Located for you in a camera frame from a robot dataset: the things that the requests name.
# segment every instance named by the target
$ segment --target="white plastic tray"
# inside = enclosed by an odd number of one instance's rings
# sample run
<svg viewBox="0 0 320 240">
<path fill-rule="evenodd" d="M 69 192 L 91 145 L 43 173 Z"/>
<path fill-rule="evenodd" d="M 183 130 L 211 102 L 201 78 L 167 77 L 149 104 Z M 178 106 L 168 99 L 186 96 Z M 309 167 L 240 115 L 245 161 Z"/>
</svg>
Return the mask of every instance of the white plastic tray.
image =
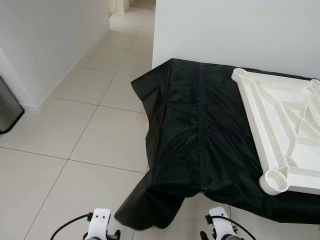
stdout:
<svg viewBox="0 0 320 240">
<path fill-rule="evenodd" d="M 247 72 L 237 82 L 269 195 L 320 195 L 320 81 Z"/>
</svg>

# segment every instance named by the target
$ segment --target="floor tile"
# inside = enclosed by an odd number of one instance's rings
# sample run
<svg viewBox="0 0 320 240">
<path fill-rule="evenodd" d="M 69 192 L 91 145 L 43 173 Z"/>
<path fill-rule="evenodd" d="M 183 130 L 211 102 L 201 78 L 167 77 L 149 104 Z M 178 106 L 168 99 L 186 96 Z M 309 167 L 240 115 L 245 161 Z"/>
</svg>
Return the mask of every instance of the floor tile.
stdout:
<svg viewBox="0 0 320 240">
<path fill-rule="evenodd" d="M 74 68 L 55 89 L 54 96 L 97 105 L 113 77 L 113 73 Z"/>
<path fill-rule="evenodd" d="M 132 240 L 133 230 L 113 215 L 143 177 L 138 172 L 68 161 L 36 218 L 27 240 L 48 240 L 64 223 L 95 208 L 110 209 L 108 232 L 121 230 L 121 240 Z M 64 228 L 54 240 L 81 240 L 89 222 L 81 219 Z"/>
<path fill-rule="evenodd" d="M 139 32 L 152 34 L 155 31 L 155 17 L 147 17 L 141 25 Z"/>
<path fill-rule="evenodd" d="M 141 17 L 143 17 L 143 19 L 145 20 L 146 18 L 150 18 L 156 15 L 156 12 L 153 10 L 148 10 L 148 9 L 143 9 L 143 8 L 137 8 L 137 7 L 129 7 L 128 9 L 129 13 L 135 14 L 135 15 L 139 15 Z"/>
<path fill-rule="evenodd" d="M 133 240 L 201 240 L 200 231 L 212 238 L 213 227 L 207 225 L 205 215 L 215 207 L 224 207 L 229 215 L 229 206 L 211 201 L 202 194 L 186 198 L 173 222 L 165 229 L 156 227 L 135 231 Z"/>
<path fill-rule="evenodd" d="M 70 159 L 144 173 L 146 124 L 143 113 L 99 106 Z"/>
<path fill-rule="evenodd" d="M 129 49 L 137 32 L 112 29 L 101 41 L 100 46 L 111 46 L 123 49 Z"/>
<path fill-rule="evenodd" d="M 0 147 L 0 235 L 21 240 L 65 160 Z"/>
<path fill-rule="evenodd" d="M 156 7 L 156 2 L 150 0 L 135 0 L 131 4 L 131 7 L 153 10 Z"/>
<path fill-rule="evenodd" d="M 152 68 L 152 50 L 129 50 L 118 73 L 140 77 Z"/>
<path fill-rule="evenodd" d="M 110 28 L 138 31 L 146 18 L 146 15 L 140 13 L 131 7 L 126 13 L 113 14 L 109 18 Z"/>
<path fill-rule="evenodd" d="M 150 50 L 154 46 L 154 35 L 152 33 L 138 32 L 130 49 Z"/>
<path fill-rule="evenodd" d="M 259 240 L 320 239 L 318 225 L 279 223 L 233 206 L 231 206 L 231 216 L 232 220 L 241 224 Z M 249 239 L 249 236 L 241 230 L 239 235 Z"/>
<path fill-rule="evenodd" d="M 0 146 L 68 158 L 95 105 L 53 99 L 42 113 L 27 112 L 0 138 Z"/>
<path fill-rule="evenodd" d="M 142 102 L 131 86 L 134 76 L 116 74 L 100 105 L 145 113 Z"/>
<path fill-rule="evenodd" d="M 116 73 L 128 50 L 118 47 L 97 47 L 80 61 L 80 67 Z"/>
</svg>

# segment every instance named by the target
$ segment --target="black cable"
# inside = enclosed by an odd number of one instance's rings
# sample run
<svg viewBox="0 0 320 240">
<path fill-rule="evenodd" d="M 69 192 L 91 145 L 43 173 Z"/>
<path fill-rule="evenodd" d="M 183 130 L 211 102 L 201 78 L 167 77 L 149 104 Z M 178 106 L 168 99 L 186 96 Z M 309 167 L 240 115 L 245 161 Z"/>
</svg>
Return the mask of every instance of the black cable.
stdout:
<svg viewBox="0 0 320 240">
<path fill-rule="evenodd" d="M 240 228 L 241 228 L 243 231 L 245 231 L 246 234 L 248 234 L 253 240 L 257 240 L 247 229 L 245 229 L 243 226 L 241 226 L 241 225 L 240 225 L 239 223 L 237 223 L 236 221 L 233 221 L 232 219 L 229 219 L 229 218 L 224 217 L 224 216 L 210 216 L 210 215 L 205 216 L 205 218 L 206 218 L 206 221 L 207 221 L 207 222 L 208 222 L 208 218 L 210 218 L 211 221 L 212 221 L 212 219 L 224 219 L 224 220 L 227 220 L 227 221 L 233 223 L 234 225 L 237 225 L 238 227 L 240 227 Z"/>
<path fill-rule="evenodd" d="M 88 213 L 88 214 L 86 214 L 86 215 L 78 216 L 78 217 L 76 217 L 75 219 L 72 219 L 71 221 L 68 221 L 67 223 L 63 224 L 61 227 L 59 227 L 59 228 L 54 232 L 54 234 L 52 235 L 52 237 L 50 238 L 50 240 L 54 240 L 54 237 L 57 235 L 57 233 L 60 232 L 61 229 L 65 228 L 65 227 L 68 226 L 69 224 L 72 224 L 73 222 L 78 221 L 79 219 L 83 219 L 83 218 L 85 218 L 85 217 L 87 217 L 87 218 L 88 218 L 88 221 L 89 221 L 89 219 L 92 218 L 92 215 L 93 215 L 93 212 L 90 212 L 90 213 Z"/>
</svg>

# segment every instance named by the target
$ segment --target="trash can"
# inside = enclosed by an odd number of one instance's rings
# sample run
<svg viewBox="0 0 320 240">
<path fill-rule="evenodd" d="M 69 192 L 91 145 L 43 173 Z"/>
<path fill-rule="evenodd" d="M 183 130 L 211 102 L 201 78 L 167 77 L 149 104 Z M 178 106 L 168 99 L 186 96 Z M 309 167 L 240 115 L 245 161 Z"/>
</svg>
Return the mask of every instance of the trash can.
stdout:
<svg viewBox="0 0 320 240">
<path fill-rule="evenodd" d="M 9 132 L 24 113 L 24 109 L 0 77 L 0 134 Z"/>
</svg>

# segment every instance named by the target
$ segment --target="black fabric cover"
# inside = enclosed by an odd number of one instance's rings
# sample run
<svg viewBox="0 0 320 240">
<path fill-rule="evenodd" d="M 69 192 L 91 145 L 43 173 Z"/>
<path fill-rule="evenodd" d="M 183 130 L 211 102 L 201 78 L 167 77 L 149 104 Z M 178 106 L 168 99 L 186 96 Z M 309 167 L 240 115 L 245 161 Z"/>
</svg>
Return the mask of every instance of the black fabric cover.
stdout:
<svg viewBox="0 0 320 240">
<path fill-rule="evenodd" d="M 150 170 L 115 213 L 136 230 L 167 227 L 184 198 L 219 203 L 285 223 L 320 223 L 320 196 L 259 186 L 263 174 L 234 66 L 171 59 L 131 84 L 143 102 Z M 272 74 L 245 68 L 249 72 Z"/>
</svg>

